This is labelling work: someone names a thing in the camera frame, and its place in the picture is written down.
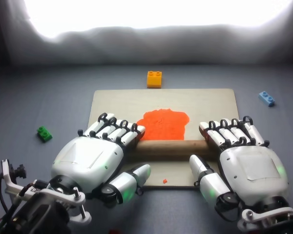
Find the gray curtain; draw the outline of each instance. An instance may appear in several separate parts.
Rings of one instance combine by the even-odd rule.
[[[257,27],[101,27],[49,40],[30,23],[23,0],[0,0],[0,23],[14,65],[293,62],[293,0]]]

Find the white robotic hand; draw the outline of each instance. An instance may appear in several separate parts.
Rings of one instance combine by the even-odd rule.
[[[59,152],[52,166],[50,185],[64,193],[78,187],[86,198],[104,203],[129,201],[150,176],[149,165],[142,165],[114,178],[123,165],[124,152],[136,145],[145,127],[127,120],[117,120],[114,114],[103,113],[85,132]]]
[[[197,179],[194,185],[218,214],[226,221],[239,219],[238,228],[243,232],[293,229],[293,209],[286,200],[287,174],[252,118],[201,122],[199,131],[209,145],[219,149],[222,178],[204,160],[192,155],[189,162]],[[236,220],[224,215],[235,208]]]

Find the white light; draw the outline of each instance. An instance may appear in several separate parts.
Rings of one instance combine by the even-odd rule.
[[[229,24],[256,27],[278,16],[292,0],[25,0],[30,21],[48,38],[70,31],[124,26]]]

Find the wooden cylinder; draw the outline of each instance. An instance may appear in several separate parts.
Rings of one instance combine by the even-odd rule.
[[[129,153],[132,161],[189,160],[191,155],[216,160],[217,152],[204,140],[141,140]]]

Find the green toy brick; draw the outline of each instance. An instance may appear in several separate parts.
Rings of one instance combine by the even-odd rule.
[[[37,135],[40,137],[40,139],[43,142],[46,142],[46,141],[49,141],[50,139],[52,139],[52,135],[43,126],[41,126],[39,129],[37,129]]]

